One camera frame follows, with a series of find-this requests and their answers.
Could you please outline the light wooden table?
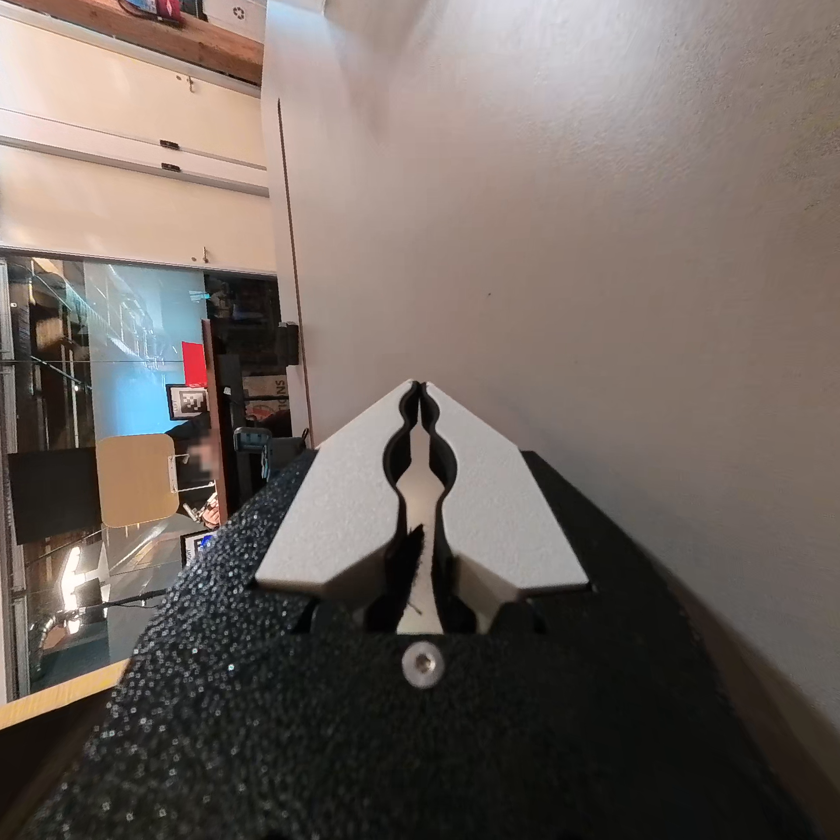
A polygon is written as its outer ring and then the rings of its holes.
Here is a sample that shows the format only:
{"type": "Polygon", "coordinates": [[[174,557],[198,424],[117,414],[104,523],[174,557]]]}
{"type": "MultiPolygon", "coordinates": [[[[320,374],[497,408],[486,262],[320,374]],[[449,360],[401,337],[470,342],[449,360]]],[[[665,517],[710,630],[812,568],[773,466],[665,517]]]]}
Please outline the light wooden table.
{"type": "Polygon", "coordinates": [[[119,683],[129,664],[130,659],[126,658],[2,705],[1,729],[9,729],[111,690],[119,683]]]}

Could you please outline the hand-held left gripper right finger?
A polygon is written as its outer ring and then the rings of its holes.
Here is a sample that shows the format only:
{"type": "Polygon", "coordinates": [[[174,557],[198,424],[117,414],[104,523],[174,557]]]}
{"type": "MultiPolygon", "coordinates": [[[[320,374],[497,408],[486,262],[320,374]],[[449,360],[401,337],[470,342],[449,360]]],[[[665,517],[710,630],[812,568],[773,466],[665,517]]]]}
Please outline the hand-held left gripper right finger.
{"type": "Polygon", "coordinates": [[[520,448],[422,385],[435,503],[431,579],[445,634],[487,632],[509,604],[582,592],[589,578],[520,448]]]}

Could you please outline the black panel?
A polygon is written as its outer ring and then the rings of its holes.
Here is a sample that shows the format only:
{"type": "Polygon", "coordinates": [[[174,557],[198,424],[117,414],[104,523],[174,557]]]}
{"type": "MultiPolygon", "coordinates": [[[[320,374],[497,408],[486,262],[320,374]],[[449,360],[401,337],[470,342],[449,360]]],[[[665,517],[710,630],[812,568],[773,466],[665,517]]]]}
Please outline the black panel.
{"type": "Polygon", "coordinates": [[[101,525],[94,447],[12,453],[8,470],[17,544],[101,525]]]}

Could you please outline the light wooden chair back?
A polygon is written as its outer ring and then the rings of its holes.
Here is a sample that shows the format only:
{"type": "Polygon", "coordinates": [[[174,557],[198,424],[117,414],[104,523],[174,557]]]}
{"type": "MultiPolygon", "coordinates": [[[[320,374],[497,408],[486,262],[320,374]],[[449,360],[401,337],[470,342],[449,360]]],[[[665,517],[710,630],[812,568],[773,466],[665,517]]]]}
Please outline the light wooden chair back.
{"type": "Polygon", "coordinates": [[[105,437],[96,443],[101,521],[109,529],[176,514],[175,446],[166,434],[105,437]]]}

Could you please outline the brown wooden desk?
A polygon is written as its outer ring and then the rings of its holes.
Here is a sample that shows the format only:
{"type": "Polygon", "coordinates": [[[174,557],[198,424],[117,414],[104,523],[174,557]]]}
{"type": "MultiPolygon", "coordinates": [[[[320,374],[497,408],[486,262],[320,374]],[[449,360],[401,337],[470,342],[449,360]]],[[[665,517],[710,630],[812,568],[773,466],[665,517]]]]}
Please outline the brown wooden desk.
{"type": "Polygon", "coordinates": [[[203,334],[203,351],[206,366],[206,392],[208,413],[210,417],[210,438],[215,447],[217,467],[216,477],[217,508],[219,524],[223,526],[229,519],[232,501],[232,467],[229,464],[228,436],[226,426],[226,405],[224,404],[223,387],[220,378],[220,368],[217,361],[217,345],[214,337],[213,324],[210,319],[201,321],[203,334]]]}

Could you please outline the studio lamp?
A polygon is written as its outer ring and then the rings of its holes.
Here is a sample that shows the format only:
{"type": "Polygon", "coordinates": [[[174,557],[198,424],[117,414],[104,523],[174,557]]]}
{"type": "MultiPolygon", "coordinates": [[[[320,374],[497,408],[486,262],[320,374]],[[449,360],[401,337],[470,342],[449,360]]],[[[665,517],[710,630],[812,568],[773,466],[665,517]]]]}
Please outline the studio lamp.
{"type": "Polygon", "coordinates": [[[69,598],[78,586],[92,580],[99,580],[102,585],[110,582],[107,552],[101,541],[70,548],[59,578],[61,596],[69,598]]]}

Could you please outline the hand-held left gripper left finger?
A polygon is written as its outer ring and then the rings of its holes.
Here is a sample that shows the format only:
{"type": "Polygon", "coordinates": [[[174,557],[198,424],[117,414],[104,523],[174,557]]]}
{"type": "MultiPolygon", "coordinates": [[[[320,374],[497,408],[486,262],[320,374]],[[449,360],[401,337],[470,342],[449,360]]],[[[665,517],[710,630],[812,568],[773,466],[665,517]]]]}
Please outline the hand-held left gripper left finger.
{"type": "Polygon", "coordinates": [[[407,535],[397,486],[412,463],[421,386],[405,381],[317,450],[255,574],[266,590],[374,602],[407,535]]]}

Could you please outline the white box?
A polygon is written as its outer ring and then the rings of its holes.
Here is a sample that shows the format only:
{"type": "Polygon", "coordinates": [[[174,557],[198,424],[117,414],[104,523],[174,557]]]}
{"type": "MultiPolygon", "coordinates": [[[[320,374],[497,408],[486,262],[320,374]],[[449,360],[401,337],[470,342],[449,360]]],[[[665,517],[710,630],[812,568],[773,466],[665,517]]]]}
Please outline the white box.
{"type": "Polygon", "coordinates": [[[208,22],[233,30],[262,27],[266,22],[265,1],[202,1],[208,22]]]}

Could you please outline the red item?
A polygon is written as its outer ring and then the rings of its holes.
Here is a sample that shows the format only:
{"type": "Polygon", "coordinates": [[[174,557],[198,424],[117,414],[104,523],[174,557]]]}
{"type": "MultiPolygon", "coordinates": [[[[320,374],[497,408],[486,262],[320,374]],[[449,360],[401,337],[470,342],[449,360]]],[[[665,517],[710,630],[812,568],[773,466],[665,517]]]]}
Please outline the red item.
{"type": "Polygon", "coordinates": [[[184,16],[179,1],[118,1],[121,9],[136,18],[182,28],[184,16]]]}

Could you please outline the framed printed tag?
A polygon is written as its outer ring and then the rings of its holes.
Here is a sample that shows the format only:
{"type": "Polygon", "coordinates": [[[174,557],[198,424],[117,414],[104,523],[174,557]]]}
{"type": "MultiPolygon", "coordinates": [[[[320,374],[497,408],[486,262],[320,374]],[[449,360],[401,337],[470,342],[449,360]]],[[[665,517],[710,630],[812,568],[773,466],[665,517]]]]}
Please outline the framed printed tag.
{"type": "Polygon", "coordinates": [[[173,422],[183,422],[209,412],[205,386],[167,383],[165,393],[169,417],[173,422]]]}

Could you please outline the large glass window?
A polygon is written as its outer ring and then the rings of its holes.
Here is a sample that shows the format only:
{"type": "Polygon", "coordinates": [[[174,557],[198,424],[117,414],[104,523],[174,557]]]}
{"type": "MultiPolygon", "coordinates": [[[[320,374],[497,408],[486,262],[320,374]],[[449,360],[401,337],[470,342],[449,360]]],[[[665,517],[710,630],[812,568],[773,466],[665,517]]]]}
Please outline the large glass window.
{"type": "MultiPolygon", "coordinates": [[[[8,457],[166,434],[165,385],[184,384],[182,342],[210,319],[227,434],[291,435],[277,363],[277,282],[267,276],[2,255],[2,703],[130,656],[182,570],[180,536],[207,530],[180,505],[167,519],[17,544],[8,457]],[[67,553],[103,542],[109,585],[60,593],[67,553]]],[[[261,485],[258,455],[227,443],[231,510],[261,485]]]]}

